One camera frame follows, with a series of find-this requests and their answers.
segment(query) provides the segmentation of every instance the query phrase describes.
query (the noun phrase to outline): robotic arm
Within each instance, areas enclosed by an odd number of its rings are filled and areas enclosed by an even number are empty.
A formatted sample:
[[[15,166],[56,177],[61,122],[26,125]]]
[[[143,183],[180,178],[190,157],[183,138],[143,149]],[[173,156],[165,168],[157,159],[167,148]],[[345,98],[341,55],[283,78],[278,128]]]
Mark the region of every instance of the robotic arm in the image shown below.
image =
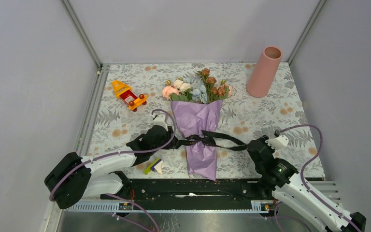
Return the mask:
[[[78,168],[55,191],[53,198],[60,209],[66,209],[76,204],[81,198],[99,196],[101,194],[116,194],[124,186],[125,176],[114,173],[117,170],[146,162],[155,152],[147,152],[165,144],[173,134],[171,126],[167,126],[166,116],[153,117],[153,126],[146,134],[141,134],[135,140],[127,143],[133,151],[146,151],[134,154],[103,155],[79,157],[76,152],[67,154],[45,178],[44,183],[52,191],[55,186],[73,168]],[[178,142],[176,137],[163,149],[169,149]]]
[[[125,176],[114,171],[149,160],[154,152],[147,151],[164,145],[173,134],[172,128],[167,126],[165,121],[164,115],[154,117],[153,126],[146,134],[127,143],[132,150],[146,151],[145,153],[119,154],[100,160],[96,158],[101,155],[81,158],[75,152],[67,154],[45,179],[49,191],[73,168],[82,163],[86,164],[68,176],[54,193],[59,208],[71,207],[81,198],[105,193],[116,194],[124,185],[128,185],[129,181]],[[364,231],[366,218],[362,214],[351,214],[341,208],[306,180],[304,183],[292,164],[273,157],[275,150],[288,144],[287,137],[277,132],[275,135],[277,137],[273,139],[264,135],[243,145],[254,161],[256,171],[262,175],[258,185],[270,189],[274,198],[296,210],[321,232],[357,232],[353,224],[359,231]],[[179,140],[174,138],[164,149],[177,148],[180,144]]]
[[[272,189],[274,198],[300,213],[319,231],[356,232],[352,224],[364,231],[366,218],[362,214],[359,212],[351,214],[341,208],[307,181],[303,183],[298,170],[292,164],[284,159],[273,157],[275,150],[287,144],[288,138],[284,135],[274,139],[264,135],[247,145],[255,169],[262,175],[258,183]]]

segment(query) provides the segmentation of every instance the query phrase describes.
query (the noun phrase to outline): flower bouquet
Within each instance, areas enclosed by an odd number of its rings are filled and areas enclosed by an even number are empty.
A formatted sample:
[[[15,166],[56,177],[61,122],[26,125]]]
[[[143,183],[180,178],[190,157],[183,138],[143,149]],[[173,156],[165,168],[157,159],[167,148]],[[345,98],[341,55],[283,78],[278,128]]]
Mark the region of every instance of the flower bouquet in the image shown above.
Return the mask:
[[[184,137],[197,134],[201,130],[215,131],[218,126],[222,100],[231,96],[232,87],[210,76],[210,70],[203,69],[189,73],[173,83],[166,81],[163,97],[172,100],[171,108],[177,126]],[[217,150],[213,146],[196,143],[186,147],[188,174],[196,173],[215,180],[217,170]]]

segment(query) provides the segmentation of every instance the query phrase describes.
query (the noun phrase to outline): floral tablecloth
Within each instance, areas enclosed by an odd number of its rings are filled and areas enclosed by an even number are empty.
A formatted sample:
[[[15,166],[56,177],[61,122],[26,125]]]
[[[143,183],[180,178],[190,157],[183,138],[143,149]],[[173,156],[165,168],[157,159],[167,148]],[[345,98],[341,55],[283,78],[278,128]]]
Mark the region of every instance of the floral tablecloth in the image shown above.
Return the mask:
[[[281,63],[269,94],[264,98],[251,97],[245,83],[253,71],[253,63],[181,63],[181,64],[116,64],[110,66],[106,86],[94,128],[88,155],[130,150],[125,144],[152,126],[150,112],[164,109],[171,112],[170,102],[162,97],[166,80],[175,80],[208,68],[211,76],[226,80],[233,86],[232,96],[223,102],[217,132],[227,133],[246,143],[266,134],[272,136],[275,129],[307,123],[302,102],[298,96],[290,68]],[[127,109],[121,99],[114,95],[111,82],[119,80],[132,87],[136,95],[147,94],[147,105],[137,112]],[[316,154],[315,144],[309,128],[287,132],[289,146],[274,153],[300,169]],[[219,145],[231,146],[229,141]],[[128,178],[202,178],[187,173],[186,149],[161,150],[148,162],[123,169]],[[163,174],[143,170],[157,157],[164,161]],[[255,165],[246,151],[233,152],[217,149],[217,178],[258,178]],[[324,177],[319,159],[307,166],[306,177]]]

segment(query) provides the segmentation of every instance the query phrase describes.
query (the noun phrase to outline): yellow toy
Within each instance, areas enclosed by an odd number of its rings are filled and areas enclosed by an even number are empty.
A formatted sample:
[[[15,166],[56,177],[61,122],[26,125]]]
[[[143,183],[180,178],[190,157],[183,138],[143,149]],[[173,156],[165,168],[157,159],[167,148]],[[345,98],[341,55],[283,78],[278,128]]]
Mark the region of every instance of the yellow toy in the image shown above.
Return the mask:
[[[140,94],[139,97],[137,97],[134,93],[131,92],[130,86],[125,85],[120,81],[113,81],[112,86],[116,97],[121,98],[124,103],[127,104],[129,110],[136,112],[137,107],[147,104],[147,95]]]

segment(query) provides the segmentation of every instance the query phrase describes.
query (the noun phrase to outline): peach rose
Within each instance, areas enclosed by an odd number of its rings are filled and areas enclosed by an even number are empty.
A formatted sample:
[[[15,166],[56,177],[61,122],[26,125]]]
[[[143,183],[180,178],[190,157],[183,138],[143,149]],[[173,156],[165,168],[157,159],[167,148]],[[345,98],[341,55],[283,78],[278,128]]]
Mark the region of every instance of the peach rose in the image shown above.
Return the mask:
[[[208,76],[210,74],[210,70],[209,69],[203,69],[201,71],[201,73],[204,75],[204,76]]]
[[[165,97],[167,100],[170,100],[171,99],[171,95],[175,93],[177,95],[180,95],[180,93],[178,92],[178,89],[174,88],[174,87],[171,87],[171,86],[166,86],[164,89],[163,89],[163,97]]]
[[[217,82],[217,80],[214,77],[210,76],[205,79],[205,82],[207,82],[208,84],[214,84],[215,82]]]

